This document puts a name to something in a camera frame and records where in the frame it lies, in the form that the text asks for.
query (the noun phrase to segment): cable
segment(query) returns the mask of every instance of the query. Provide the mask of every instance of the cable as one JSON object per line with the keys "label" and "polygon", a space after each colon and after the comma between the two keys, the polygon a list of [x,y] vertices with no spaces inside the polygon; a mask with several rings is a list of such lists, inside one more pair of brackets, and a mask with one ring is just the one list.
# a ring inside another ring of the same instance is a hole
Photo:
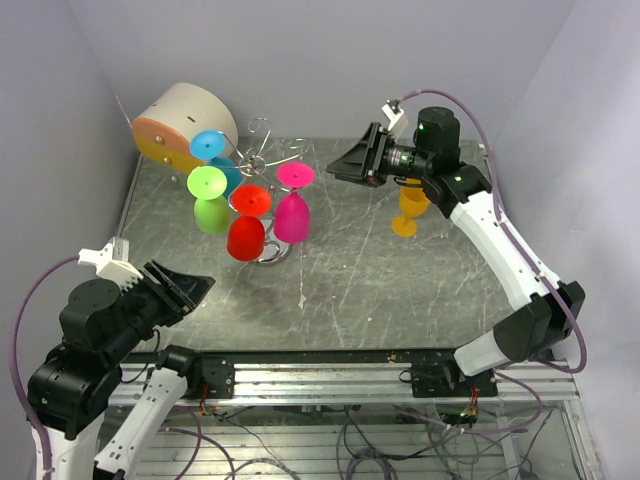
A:
{"label": "cable", "polygon": [[275,458],[277,461],[279,461],[280,463],[282,463],[282,460],[280,460],[280,458],[278,458],[278,456],[273,453],[271,450],[269,450],[269,448],[264,444],[264,442],[262,441],[262,439],[258,436],[258,434],[253,433],[251,430],[249,430],[247,427],[240,425],[238,423],[232,422],[231,420],[229,420],[228,418],[226,418],[224,415],[218,415],[216,413],[213,414],[214,417],[220,419],[220,420],[224,420],[227,423],[230,423],[231,425],[233,425],[234,427],[238,427],[238,428],[242,428],[245,432],[247,432],[249,435],[252,435],[253,437],[255,437],[258,442],[260,442],[260,445],[262,445],[262,448],[264,448],[267,453],[269,455],[271,455],[273,458]]}
{"label": "cable", "polygon": [[379,448],[375,447],[374,445],[371,444],[371,442],[369,441],[369,439],[365,436],[364,432],[360,429],[360,427],[358,426],[358,424],[356,423],[356,421],[348,416],[346,422],[345,422],[345,428],[342,430],[342,441],[344,443],[345,448],[347,449],[347,452],[349,452],[349,454],[352,457],[356,457],[357,454],[354,453],[351,448],[349,447],[349,445],[347,444],[347,429],[349,427],[349,424],[353,424],[353,426],[356,428],[356,430],[358,431],[358,433],[360,434],[360,436],[362,437],[362,439],[365,441],[365,443],[367,444],[367,446],[373,450],[376,450],[376,452],[378,452],[378,454],[388,460],[393,460],[396,462],[402,462],[404,460],[411,460],[413,458],[428,458],[428,455],[422,455],[424,452],[428,452],[429,450],[433,450],[435,448],[435,446],[437,445],[431,445],[429,447],[425,447],[422,448],[420,450],[417,450],[411,454],[408,455],[397,455],[397,454],[388,454],[388,453],[383,453]]}
{"label": "cable", "polygon": [[156,334],[156,346],[153,349],[153,352],[151,353],[151,359],[142,368],[142,370],[140,370],[140,373],[138,373],[138,375],[133,377],[131,380],[126,380],[126,381],[122,380],[120,383],[134,383],[136,380],[138,380],[142,376],[143,373],[147,371],[147,368],[149,368],[149,365],[151,365],[151,362],[155,361],[156,355],[158,354],[158,349],[160,348],[160,330],[158,330],[157,328],[154,328],[153,331]]}
{"label": "cable", "polygon": [[[251,460],[248,460],[244,462],[242,465],[240,465],[238,468],[236,468],[236,473],[242,470],[243,468],[248,467],[249,465],[253,465],[255,463],[267,463],[269,465],[273,465],[274,467],[278,467],[280,470],[287,473],[291,478],[293,478],[293,480],[300,480],[300,477],[296,472],[288,468],[284,463],[279,462],[277,460],[273,460],[272,458],[253,458]],[[225,480],[228,480],[229,478],[231,478],[231,475],[227,475]]]}
{"label": "cable", "polygon": [[358,452],[355,457],[352,457],[347,466],[347,480],[351,480],[356,473],[356,468],[365,460],[372,460],[380,465],[384,480],[398,480],[398,473],[393,465],[389,463],[389,460],[383,455],[380,455],[375,448],[365,448]]}
{"label": "cable", "polygon": [[[220,450],[224,454],[224,456],[227,458],[227,462],[229,463],[229,467],[231,467],[231,472],[232,472],[231,478],[233,480],[235,480],[235,478],[236,478],[235,473],[236,473],[237,470],[235,470],[235,467],[233,466],[233,459],[231,458],[231,455],[229,455],[229,452],[227,451],[226,448],[224,448],[222,445],[220,445],[218,442],[216,442],[213,438],[208,437],[207,435],[204,435],[204,434],[198,435],[195,432],[192,432],[190,430],[184,430],[182,428],[168,427],[165,431],[172,432],[172,433],[180,433],[182,435],[190,435],[192,437],[198,437],[199,440],[202,439],[202,440],[204,440],[206,442],[211,443],[213,446],[217,447],[218,450]],[[189,468],[191,467],[191,465],[195,461],[195,458],[196,458],[196,456],[198,454],[198,444],[197,443],[196,443],[196,448],[194,449],[193,452],[194,453],[191,456],[191,459],[189,460],[189,463],[187,463],[187,466],[184,467],[184,469],[182,470],[180,475],[177,476],[175,478],[175,480],[181,479],[187,473],[187,471],[189,470]]]}
{"label": "cable", "polygon": [[501,372],[494,372],[494,374],[498,377],[504,378],[505,380],[508,380],[512,383],[515,383],[516,385],[524,388],[525,390],[527,390],[531,395],[533,395],[533,398],[535,398],[536,403],[537,403],[537,409],[536,412],[531,416],[531,418],[529,418],[529,420],[526,420],[518,425],[515,425],[513,427],[505,427],[505,428],[491,428],[491,429],[478,429],[478,428],[461,428],[461,427],[457,427],[454,425],[449,425],[445,422],[443,422],[442,420],[439,419],[435,419],[435,418],[431,418],[431,417],[426,417],[420,413],[416,413],[416,412],[410,412],[410,411],[406,411],[406,410],[395,410],[394,413],[395,414],[400,414],[400,415],[404,415],[406,417],[411,417],[411,418],[417,418],[418,420],[421,420],[423,422],[429,422],[431,424],[434,425],[440,425],[441,427],[444,427],[446,430],[452,430],[454,432],[459,432],[459,433],[464,433],[464,434],[469,434],[469,435],[501,435],[503,433],[512,433],[515,432],[516,430],[520,430],[522,428],[528,427],[529,425],[533,424],[539,417],[540,415],[542,415],[542,411],[544,408],[544,404],[542,403],[542,399],[540,398],[540,395],[538,395],[538,392],[536,392],[533,388],[531,388],[529,385],[525,384],[524,382],[517,380],[515,378],[509,377],[508,375],[505,375],[504,373]]}
{"label": "cable", "polygon": [[509,229],[509,227],[505,223],[503,223],[501,221],[501,219],[502,219],[502,209],[504,208],[504,206],[503,206],[503,203],[502,203],[502,197],[501,197],[500,189],[499,189],[499,186],[498,186],[498,172],[497,172],[495,154],[493,152],[493,149],[489,145],[489,139],[487,138],[486,133],[484,132],[482,126],[480,125],[480,122],[478,121],[476,116],[471,112],[471,110],[469,110],[460,100],[458,100],[453,95],[450,95],[450,94],[448,94],[446,92],[443,92],[442,90],[434,90],[434,89],[415,90],[413,92],[408,93],[404,97],[402,97],[401,101],[409,100],[411,98],[417,97],[418,95],[422,95],[424,93],[433,93],[433,94],[440,95],[441,97],[445,97],[445,98],[451,100],[458,107],[460,107],[460,109],[462,109],[462,111],[464,111],[464,113],[467,114],[467,116],[469,117],[469,119],[471,120],[473,125],[475,126],[476,130],[478,131],[478,134],[480,135],[480,138],[482,139],[482,143],[484,144],[484,147],[485,147],[485,149],[487,151],[487,159],[488,159],[488,163],[489,163],[489,173],[490,173],[490,177],[491,177],[491,188],[493,190],[493,210],[495,211],[496,220],[498,222],[498,225],[500,225],[500,228],[502,229],[504,234],[507,236],[507,238],[509,239],[509,241],[511,242],[513,247],[518,251],[518,253],[524,259],[524,261],[527,263],[527,265],[529,265],[529,267],[531,268],[533,273],[540,279],[540,281],[545,286],[545,288],[549,291],[549,293],[551,294],[553,299],[558,303],[558,305],[562,309],[562,312],[567,316],[567,319],[569,320],[569,323],[571,324],[571,327],[573,328],[573,330],[574,330],[574,332],[576,334],[576,339],[578,341],[578,347],[580,349],[580,361],[578,362],[578,366],[577,367],[575,367],[575,368],[563,367],[561,365],[557,365],[555,363],[548,362],[546,360],[538,360],[538,361],[540,361],[540,363],[542,363],[544,365],[547,365],[549,367],[555,368],[556,370],[560,370],[561,372],[571,373],[571,374],[576,374],[576,373],[582,372],[585,369],[585,367],[587,366],[587,344],[585,342],[584,335],[582,334],[582,330],[580,329],[580,326],[578,325],[578,321],[577,321],[575,315],[573,314],[573,312],[571,311],[571,309],[569,308],[567,303],[564,301],[564,299],[560,296],[560,294],[553,287],[551,282],[544,276],[544,274],[542,273],[542,270],[540,270],[540,268],[538,267],[537,262],[533,258],[531,258],[529,253],[520,244],[518,239],[515,237],[515,235]]}
{"label": "cable", "polygon": [[[196,417],[193,412],[191,410],[189,410],[186,407],[178,407],[180,410],[183,410],[185,412],[187,412],[191,418],[193,419],[193,421],[196,424],[196,429],[198,430],[198,433],[195,434],[195,436],[197,437],[196,439],[196,447],[193,449],[193,453],[191,454],[191,458],[189,459],[189,461],[187,462],[187,464],[185,465],[185,467],[182,469],[182,471],[178,474],[178,476],[175,478],[175,480],[180,480],[182,477],[184,477],[187,472],[189,471],[189,469],[191,468],[191,465],[193,465],[193,462],[196,461],[196,457],[198,456],[198,453],[200,452],[200,444],[202,443],[202,423],[200,423],[200,419],[198,417]],[[173,431],[176,433],[183,433],[185,435],[191,435],[192,432],[189,432],[189,430],[182,430],[180,428],[169,428],[167,429],[168,431]]]}
{"label": "cable", "polygon": [[78,261],[77,255],[65,258],[45,271],[40,278],[35,281],[22,301],[18,315],[16,316],[16,319],[13,322],[13,327],[11,328],[11,339],[9,343],[9,371],[11,373],[11,381],[13,382],[13,388],[16,392],[20,405],[22,405],[23,410],[27,414],[27,418],[40,438],[40,444],[42,445],[42,471],[44,472],[44,480],[49,480],[51,478],[51,441],[47,430],[31,407],[31,404],[27,399],[24,386],[22,385],[22,378],[20,377],[20,370],[18,369],[18,331],[20,330],[20,323],[22,322],[22,316],[27,308],[27,304],[40,284],[60,267],[75,261]]}
{"label": "cable", "polygon": [[540,424],[540,427],[538,428],[538,431],[535,433],[535,435],[533,436],[533,438],[531,439],[531,443],[529,444],[529,448],[527,448],[527,452],[524,454],[523,460],[518,464],[518,465],[513,465],[512,467],[508,467],[505,468],[504,470],[496,473],[495,475],[487,478],[487,480],[491,480],[493,478],[499,477],[500,475],[502,475],[503,473],[508,472],[509,470],[513,469],[513,468],[518,468],[518,473],[516,474],[516,479],[518,478],[518,476],[520,476],[520,467],[522,465],[525,464],[525,462],[529,459],[529,455],[531,454],[531,450],[533,449],[533,446],[536,443],[536,440],[538,439],[538,436],[540,435],[540,432],[542,432],[542,429],[544,428],[544,426],[547,424],[547,422],[549,421],[549,418],[551,418],[551,415],[553,415],[553,412],[555,410],[551,410],[547,416],[545,417],[545,419],[542,421],[542,423]]}
{"label": "cable", "polygon": [[238,415],[240,415],[241,413],[244,413],[244,412],[246,412],[247,410],[251,410],[252,408],[254,408],[254,407],[253,407],[253,406],[245,407],[245,408],[243,408],[242,410],[240,410],[239,412],[236,412],[236,413],[234,413],[234,414],[232,414],[232,415],[223,415],[223,417],[224,417],[224,419],[225,419],[225,420],[227,420],[227,421],[228,421],[230,418],[237,417],[237,416],[238,416]]}

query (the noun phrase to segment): scratched metal surface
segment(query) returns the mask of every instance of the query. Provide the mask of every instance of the scratched metal surface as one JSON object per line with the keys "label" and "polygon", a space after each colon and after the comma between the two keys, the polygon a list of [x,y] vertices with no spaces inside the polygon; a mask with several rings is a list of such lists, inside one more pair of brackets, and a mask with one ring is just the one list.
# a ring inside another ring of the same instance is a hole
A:
{"label": "scratched metal surface", "polygon": [[[242,148],[255,140],[243,139]],[[162,345],[195,349],[331,349],[453,347],[489,330],[509,313],[495,275],[473,244],[435,207],[418,219],[418,234],[391,231],[399,214],[397,187],[350,185],[325,173],[350,139],[314,139],[303,161],[316,170],[303,191],[313,229],[307,242],[274,267],[233,260],[226,236],[201,233],[186,178],[143,160],[123,236],[130,261],[155,259],[169,268],[213,276],[205,301]],[[480,162],[465,145],[463,158]],[[283,140],[267,161],[283,158]],[[140,349],[149,350],[152,344]]]}

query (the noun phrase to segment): wire stand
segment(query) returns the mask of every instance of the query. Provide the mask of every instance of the wire stand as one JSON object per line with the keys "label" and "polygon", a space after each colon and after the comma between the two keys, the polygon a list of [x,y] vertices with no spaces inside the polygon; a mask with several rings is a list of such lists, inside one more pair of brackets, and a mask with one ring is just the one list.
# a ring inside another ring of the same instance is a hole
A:
{"label": "wire stand", "polygon": [[[222,170],[228,168],[239,169],[240,173],[244,176],[244,179],[242,180],[240,185],[238,185],[238,187],[247,184],[250,179],[261,179],[262,181],[267,183],[269,194],[271,195],[271,198],[275,200],[279,192],[291,193],[293,189],[285,188],[280,185],[280,182],[278,182],[275,176],[268,171],[268,168],[302,158],[302,155],[309,151],[309,142],[302,138],[296,138],[292,140],[286,146],[286,148],[289,150],[300,150],[299,152],[281,160],[267,162],[263,155],[265,146],[267,145],[267,142],[271,137],[271,124],[269,120],[267,120],[266,118],[254,118],[249,122],[247,126],[250,133],[258,133],[261,129],[263,129],[263,127],[267,129],[267,132],[262,140],[262,143],[260,144],[260,148],[256,151],[255,148],[251,147],[244,153],[242,153],[238,149],[237,145],[235,145],[224,132],[218,132],[224,136],[226,141],[229,142],[229,145],[231,145],[234,152],[239,157],[239,160],[236,162],[236,167],[221,166],[218,168]],[[233,211],[237,212],[237,210],[233,206],[232,198],[233,193],[231,193],[228,198],[229,207]],[[264,225],[266,232],[264,252],[258,259],[249,263],[253,263],[256,266],[261,267],[272,267],[282,263],[289,256],[292,250],[292,245],[278,240],[273,232],[275,208],[272,207],[266,215],[268,215],[269,218],[260,219],[262,221],[262,224]]]}

